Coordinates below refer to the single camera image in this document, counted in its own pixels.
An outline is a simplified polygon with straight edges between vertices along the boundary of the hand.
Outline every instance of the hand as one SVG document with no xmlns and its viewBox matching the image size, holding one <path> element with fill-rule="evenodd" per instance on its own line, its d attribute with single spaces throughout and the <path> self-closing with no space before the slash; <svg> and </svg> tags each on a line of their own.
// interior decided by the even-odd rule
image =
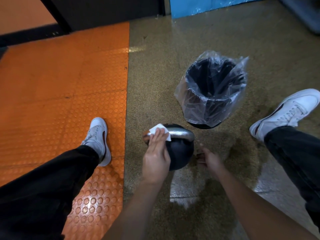
<svg viewBox="0 0 320 240">
<path fill-rule="evenodd" d="M 142 180 L 148 183 L 162 184 L 168 175 L 171 162 L 166 148 L 168 135 L 164 129 L 157 128 L 150 136 L 142 164 Z"/>
<path fill-rule="evenodd" d="M 210 173 L 216 180 L 218 179 L 217 172 L 221 169 L 224 169 L 224 165 L 218 154 L 212 153 L 208 148 L 204 147 L 203 144 L 200 144 L 201 149 L 200 153 L 197 154 L 197 164 L 208 168 Z"/>
</svg>

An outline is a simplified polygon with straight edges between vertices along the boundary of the black kettlebell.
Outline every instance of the black kettlebell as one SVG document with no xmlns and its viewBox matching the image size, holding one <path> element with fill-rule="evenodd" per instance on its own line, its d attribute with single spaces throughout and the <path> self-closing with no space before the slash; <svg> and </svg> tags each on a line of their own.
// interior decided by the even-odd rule
<svg viewBox="0 0 320 240">
<path fill-rule="evenodd" d="M 170 155 L 170 171 L 178 170 L 186 166 L 194 151 L 195 135 L 192 131 L 183 128 L 178 124 L 164 124 L 168 129 L 171 141 L 166 141 L 168 153 Z M 150 139 L 150 131 L 146 131 L 142 135 L 143 141 L 148 145 Z"/>
</svg>

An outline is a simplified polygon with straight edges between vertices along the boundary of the shoe sole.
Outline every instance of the shoe sole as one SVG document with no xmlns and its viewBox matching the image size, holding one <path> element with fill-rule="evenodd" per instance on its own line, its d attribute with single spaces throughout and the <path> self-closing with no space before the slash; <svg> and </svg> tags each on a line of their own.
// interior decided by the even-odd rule
<svg viewBox="0 0 320 240">
<path fill-rule="evenodd" d="M 288 100 L 290 100 L 290 99 L 294 99 L 294 98 L 300 98 L 300 97 L 303 97 L 303 96 L 310 96 L 310 95 L 312 95 L 314 92 L 316 92 L 316 93 L 319 94 L 319 91 L 318 91 L 318 90 L 313 89 L 313 88 L 309 88 L 309 89 L 301 90 L 301 91 L 299 91 L 299 92 L 296 92 L 296 93 L 294 93 L 294 94 L 286 97 L 286 98 L 279 104 L 279 106 L 278 106 L 269 116 L 264 117 L 264 118 L 261 119 L 261 120 L 258 120 L 257 122 L 255 122 L 253 125 L 250 126 L 250 128 L 249 128 L 250 134 L 251 134 L 253 137 L 255 137 L 255 136 L 256 136 L 255 130 L 256 130 L 256 128 L 258 127 L 258 125 L 260 125 L 261 122 L 264 121 L 265 119 L 270 118 L 270 117 L 273 116 L 276 112 L 278 112 L 278 109 L 279 109 L 286 101 L 288 101 Z"/>
<path fill-rule="evenodd" d="M 104 145 L 105 145 L 105 149 L 106 149 L 106 155 L 105 157 L 102 159 L 102 161 L 98 164 L 98 166 L 100 167 L 104 167 L 106 165 L 108 165 L 111 162 L 111 153 L 110 153 L 110 149 L 107 145 L 107 135 L 108 135 L 108 126 L 106 124 L 106 122 L 104 121 L 104 119 L 100 118 L 100 117 L 96 117 L 95 119 L 100 119 L 102 124 L 104 125 L 105 128 L 105 133 L 104 133 Z"/>
</svg>

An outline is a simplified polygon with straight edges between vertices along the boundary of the kettlebell handle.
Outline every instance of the kettlebell handle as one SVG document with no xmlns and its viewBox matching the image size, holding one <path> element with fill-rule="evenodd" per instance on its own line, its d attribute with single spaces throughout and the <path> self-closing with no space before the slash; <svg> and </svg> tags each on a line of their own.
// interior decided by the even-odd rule
<svg viewBox="0 0 320 240">
<path fill-rule="evenodd" d="M 191 130 L 188 130 L 185 128 L 178 128 L 178 127 L 170 127 L 167 129 L 169 131 L 171 138 L 185 139 L 190 142 L 195 140 L 195 135 Z M 142 134 L 142 139 L 147 145 L 149 144 L 150 135 L 151 135 L 151 132 L 148 130 Z"/>
</svg>

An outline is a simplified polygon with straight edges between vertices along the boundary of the orange rubber mat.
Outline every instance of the orange rubber mat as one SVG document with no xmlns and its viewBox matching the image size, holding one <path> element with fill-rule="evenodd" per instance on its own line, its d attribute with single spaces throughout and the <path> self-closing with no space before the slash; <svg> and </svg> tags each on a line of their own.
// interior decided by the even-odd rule
<svg viewBox="0 0 320 240">
<path fill-rule="evenodd" d="M 122 210 L 129 23 L 10 47 L 0 60 L 0 185 L 78 147 L 108 125 L 112 161 L 97 167 L 67 218 L 69 239 L 99 240 Z"/>
</svg>

